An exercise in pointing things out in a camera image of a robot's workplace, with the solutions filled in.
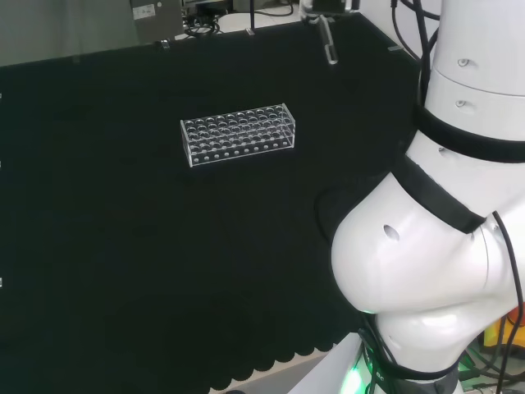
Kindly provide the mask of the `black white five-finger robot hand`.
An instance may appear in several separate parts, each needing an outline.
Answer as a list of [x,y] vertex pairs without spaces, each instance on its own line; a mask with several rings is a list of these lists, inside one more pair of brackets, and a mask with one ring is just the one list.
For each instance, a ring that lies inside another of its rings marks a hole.
[[360,0],[300,0],[299,17],[302,20],[323,16],[343,16],[360,8]]

